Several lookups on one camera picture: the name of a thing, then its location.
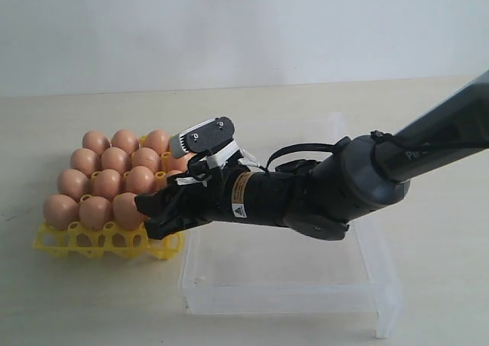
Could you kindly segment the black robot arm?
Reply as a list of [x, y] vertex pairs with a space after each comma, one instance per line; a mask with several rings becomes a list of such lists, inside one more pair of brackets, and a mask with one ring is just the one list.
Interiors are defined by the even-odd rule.
[[219, 117], [170, 139], [173, 157], [191, 158], [164, 188], [135, 197], [149, 238], [217, 221], [339, 241], [352, 220], [403, 200], [412, 178], [487, 149], [488, 76], [480, 75], [396, 134], [372, 131], [274, 153], [324, 152], [323, 161], [260, 164], [237, 145], [234, 133], [233, 122]]

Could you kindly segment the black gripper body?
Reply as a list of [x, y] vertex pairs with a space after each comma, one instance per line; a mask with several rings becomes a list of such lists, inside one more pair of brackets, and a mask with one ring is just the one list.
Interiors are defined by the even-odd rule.
[[171, 176], [164, 188], [164, 223], [251, 223], [251, 200], [246, 198], [251, 178], [252, 171], [241, 164], [205, 170], [198, 163]]

